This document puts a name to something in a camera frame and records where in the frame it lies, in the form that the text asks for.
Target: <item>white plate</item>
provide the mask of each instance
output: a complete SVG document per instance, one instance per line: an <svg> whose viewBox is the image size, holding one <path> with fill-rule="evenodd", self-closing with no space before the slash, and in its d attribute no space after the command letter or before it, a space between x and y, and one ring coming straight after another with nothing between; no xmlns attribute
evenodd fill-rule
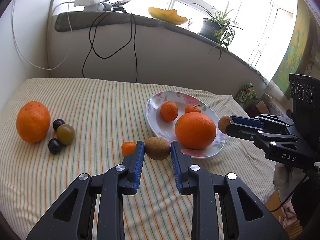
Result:
<svg viewBox="0 0 320 240"><path fill-rule="evenodd" d="M166 101L173 101L178 106L178 117L173 122L166 122L160 116L160 107ZM166 139L169 143L176 141L177 137L174 133L174 125L180 116L184 114L184 109L188 105L200 105L201 112L210 117L216 127L217 135L215 140L207 148L203 150L190 150L181 146L181 152L190 155L192 158L205 159L218 154L224 146L225 134L218 129L219 118L206 104L193 96L176 91L164 91L153 95L146 104L146 117L148 123L156 136Z"/></svg>

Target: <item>striped bedsheet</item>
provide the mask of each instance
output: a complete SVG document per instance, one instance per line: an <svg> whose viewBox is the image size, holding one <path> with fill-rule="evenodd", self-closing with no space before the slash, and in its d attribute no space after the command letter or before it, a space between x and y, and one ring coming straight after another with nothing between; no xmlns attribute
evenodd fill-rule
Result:
<svg viewBox="0 0 320 240"><path fill-rule="evenodd" d="M21 239L79 174L105 173L122 162L123 142L154 136L145 104L164 90L190 94L219 117L247 116L231 96L173 86L80 78L29 79L20 86L0 114L0 210ZM35 144L22 141L16 132L17 113L32 100L47 106L52 122L64 119L76 130L75 141L58 155L48 152L52 128ZM252 142L227 137L220 154L193 161L212 173L235 172L264 203L273 193L274 163ZM190 239L192 197L178 193L170 157L163 161L145 157L140 189L135 196L124 196L123 205L126 239ZM220 210L218 215L223 239Z"/></svg>

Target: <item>yellow fruit peel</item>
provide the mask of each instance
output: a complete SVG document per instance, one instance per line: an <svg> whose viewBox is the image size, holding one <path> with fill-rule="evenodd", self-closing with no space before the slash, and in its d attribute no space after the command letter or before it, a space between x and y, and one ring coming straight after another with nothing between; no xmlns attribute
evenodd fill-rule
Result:
<svg viewBox="0 0 320 240"><path fill-rule="evenodd" d="M181 25L188 21L188 18L179 16L177 14L177 10L162 10L160 8L149 7L148 13L151 17L164 21L169 22L174 25Z"/></svg>

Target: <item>large orange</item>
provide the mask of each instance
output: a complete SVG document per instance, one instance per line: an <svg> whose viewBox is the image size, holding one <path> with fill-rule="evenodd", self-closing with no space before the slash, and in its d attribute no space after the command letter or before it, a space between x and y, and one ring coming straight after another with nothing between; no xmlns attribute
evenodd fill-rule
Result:
<svg viewBox="0 0 320 240"><path fill-rule="evenodd" d="M207 115L192 112L177 120L174 132L181 144L192 150L201 150L214 141L217 128Z"/></svg>
<svg viewBox="0 0 320 240"><path fill-rule="evenodd" d="M17 116L16 128L21 139L28 143L41 141L50 127L50 113L40 102L26 103Z"/></svg>

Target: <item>metal screw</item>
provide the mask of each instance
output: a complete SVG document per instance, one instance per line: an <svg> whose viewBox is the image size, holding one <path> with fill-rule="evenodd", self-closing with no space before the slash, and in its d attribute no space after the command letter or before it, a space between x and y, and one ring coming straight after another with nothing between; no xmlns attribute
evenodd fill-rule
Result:
<svg viewBox="0 0 320 240"><path fill-rule="evenodd" d="M192 169L193 171L199 171L200 166L197 165L197 164L193 164L193 165L190 166L190 169Z"/></svg>
<svg viewBox="0 0 320 240"><path fill-rule="evenodd" d="M89 174L87 173L82 173L79 175L80 180L86 180L87 178L89 178Z"/></svg>
<svg viewBox="0 0 320 240"><path fill-rule="evenodd" d="M116 170L117 171L124 171L125 170L125 166L120 164L120 165L116 166Z"/></svg>
<svg viewBox="0 0 320 240"><path fill-rule="evenodd" d="M233 172L230 172L230 173L228 173L227 177L228 177L228 179L236 179L237 175L234 174Z"/></svg>

